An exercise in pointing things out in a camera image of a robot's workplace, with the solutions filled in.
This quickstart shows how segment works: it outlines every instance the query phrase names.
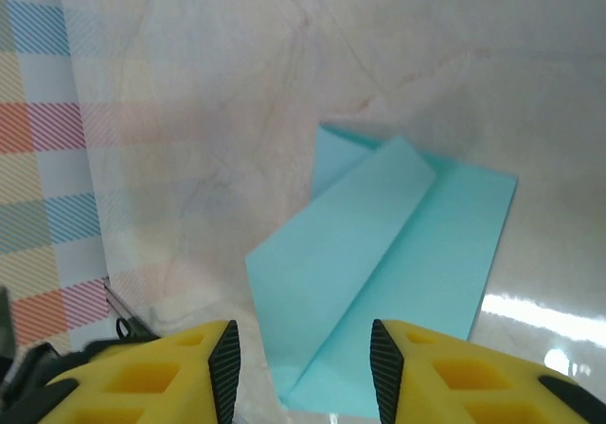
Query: folded paper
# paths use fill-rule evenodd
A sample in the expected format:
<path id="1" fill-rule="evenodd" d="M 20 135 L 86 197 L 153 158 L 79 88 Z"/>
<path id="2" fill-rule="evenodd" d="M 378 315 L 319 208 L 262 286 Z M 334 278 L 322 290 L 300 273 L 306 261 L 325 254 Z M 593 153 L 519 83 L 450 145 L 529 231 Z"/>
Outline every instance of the folded paper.
<path id="1" fill-rule="evenodd" d="M 321 127 L 312 202 L 246 258 L 282 403 L 377 417 L 376 318 L 466 339 L 515 185 L 402 138 Z"/>

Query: black rubber grip pad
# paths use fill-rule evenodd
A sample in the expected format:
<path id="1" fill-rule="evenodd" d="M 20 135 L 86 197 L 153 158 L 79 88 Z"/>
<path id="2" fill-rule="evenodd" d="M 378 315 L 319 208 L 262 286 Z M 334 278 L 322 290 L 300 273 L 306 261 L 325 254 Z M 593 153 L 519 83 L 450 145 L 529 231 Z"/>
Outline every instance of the black rubber grip pad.
<path id="1" fill-rule="evenodd" d="M 382 424 L 395 424 L 400 399 L 404 357 L 381 320 L 372 324 L 370 370 Z"/>
<path id="2" fill-rule="evenodd" d="M 219 424 L 231 424 L 240 379 L 241 353 L 238 324 L 230 321 L 208 358 L 208 370 Z"/>
<path id="3" fill-rule="evenodd" d="M 586 389 L 549 375 L 539 377 L 539 381 L 589 424 L 606 423 L 606 405 Z"/>

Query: striped fabric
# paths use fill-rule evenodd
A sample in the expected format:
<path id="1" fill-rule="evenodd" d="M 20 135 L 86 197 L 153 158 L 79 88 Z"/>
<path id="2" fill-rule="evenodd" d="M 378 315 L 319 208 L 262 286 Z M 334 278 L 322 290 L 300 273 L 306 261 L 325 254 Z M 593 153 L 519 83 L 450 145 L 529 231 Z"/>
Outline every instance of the striped fabric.
<path id="1" fill-rule="evenodd" d="M 141 315 L 171 299 L 195 299 L 190 288 L 206 287 L 190 234 L 207 223 L 201 208 L 231 204 L 201 180 L 232 180 L 206 168 L 214 159 L 201 146 L 210 125 L 231 127 L 222 123 L 223 108 L 205 103 L 212 96 L 200 97 L 199 69 L 182 58 L 190 47 L 214 43 L 195 44 L 188 32 L 183 41 L 159 40 L 156 24 L 187 15 L 181 8 L 152 9 L 154 22 L 141 25 L 146 0 L 63 2 L 112 289 Z M 240 146 L 215 147 L 223 156 Z"/>
<path id="2" fill-rule="evenodd" d="M 20 356 L 112 335 L 69 55 L 57 0 L 0 0 L 0 283 Z"/>

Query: glossy surface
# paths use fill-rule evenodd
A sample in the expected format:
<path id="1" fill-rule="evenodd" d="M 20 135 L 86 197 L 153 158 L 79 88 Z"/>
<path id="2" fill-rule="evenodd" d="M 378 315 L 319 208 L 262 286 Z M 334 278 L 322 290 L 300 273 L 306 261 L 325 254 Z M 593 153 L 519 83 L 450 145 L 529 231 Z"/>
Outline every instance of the glossy surface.
<path id="1" fill-rule="evenodd" d="M 156 330 L 238 318 L 252 424 L 287 419 L 243 259 L 327 118 L 519 175 L 472 339 L 606 398 L 606 0 L 62 1 L 113 286 Z"/>

